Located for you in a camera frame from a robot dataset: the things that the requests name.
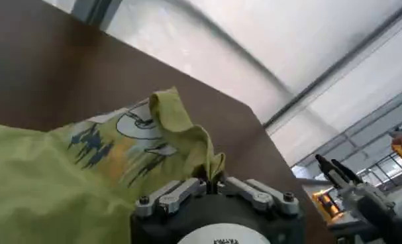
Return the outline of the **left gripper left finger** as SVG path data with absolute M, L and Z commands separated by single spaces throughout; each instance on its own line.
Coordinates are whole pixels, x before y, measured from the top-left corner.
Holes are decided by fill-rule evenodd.
M 149 194 L 143 194 L 135 202 L 136 217 L 168 217 L 174 215 L 191 198 L 211 192 L 213 181 L 191 177 L 171 180 Z

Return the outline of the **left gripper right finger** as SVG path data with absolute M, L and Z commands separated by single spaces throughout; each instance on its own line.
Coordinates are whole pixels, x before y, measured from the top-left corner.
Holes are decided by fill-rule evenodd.
M 280 192 L 255 179 L 239 180 L 233 176 L 215 178 L 213 184 L 217 192 L 240 196 L 259 212 L 276 208 L 283 215 L 299 215 L 299 200 L 292 192 Z

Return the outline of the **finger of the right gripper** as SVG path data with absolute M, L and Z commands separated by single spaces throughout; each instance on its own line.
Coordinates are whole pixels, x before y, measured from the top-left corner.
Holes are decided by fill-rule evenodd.
M 338 169 L 340 177 L 345 181 L 340 187 L 340 195 L 348 201 L 359 201 L 361 198 L 368 198 L 382 208 L 393 208 L 395 203 L 375 186 L 364 182 L 353 171 L 341 164 L 336 159 L 331 160 Z
M 320 154 L 315 155 L 319 168 L 325 178 L 337 189 L 342 199 L 354 199 L 356 174 L 335 159 L 327 160 Z

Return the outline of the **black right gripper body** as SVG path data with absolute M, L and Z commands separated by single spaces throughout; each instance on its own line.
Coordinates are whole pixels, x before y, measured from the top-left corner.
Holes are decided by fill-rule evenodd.
M 364 197 L 358 201 L 358 211 L 386 243 L 402 244 L 402 217 L 391 208 Z

